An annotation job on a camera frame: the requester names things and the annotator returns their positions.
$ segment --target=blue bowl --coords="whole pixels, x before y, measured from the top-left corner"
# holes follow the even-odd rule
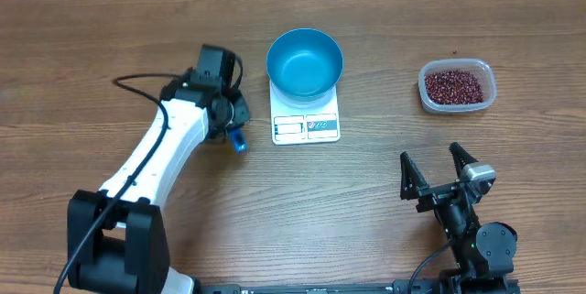
[[[321,97],[342,76],[342,50],[330,36],[298,28],[279,37],[266,56],[266,72],[285,95],[300,100]]]

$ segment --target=wooden table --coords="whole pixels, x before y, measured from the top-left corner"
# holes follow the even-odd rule
[[[459,141],[497,170],[476,206],[519,232],[525,293],[586,290],[586,0],[0,0],[0,292],[48,293],[66,259],[65,215],[129,157],[155,106],[113,87],[182,73],[204,42],[244,59],[250,153],[198,147],[165,222],[172,266],[204,283],[408,278],[445,243],[400,201],[398,156],[453,180]],[[334,36],[342,140],[276,147],[265,55],[295,27]],[[486,112],[426,114],[428,61],[480,58],[499,94]],[[163,80],[136,82],[157,93]],[[422,276],[452,267],[450,254]]]

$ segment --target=kitchen scale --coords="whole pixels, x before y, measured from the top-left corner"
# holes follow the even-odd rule
[[[271,131],[276,145],[337,142],[340,114],[336,87],[312,101],[298,101],[270,82]]]

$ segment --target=white container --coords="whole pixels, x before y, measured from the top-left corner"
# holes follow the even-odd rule
[[[428,91],[425,89],[425,77],[445,70],[469,71],[470,74],[478,79],[483,89],[482,103],[442,105],[434,103],[429,99]],[[465,112],[480,111],[490,106],[496,98],[496,81],[494,80],[493,70],[487,63],[476,59],[454,59],[454,60],[434,60],[429,62],[421,69],[419,73],[419,95],[423,108],[433,114],[459,114]]]

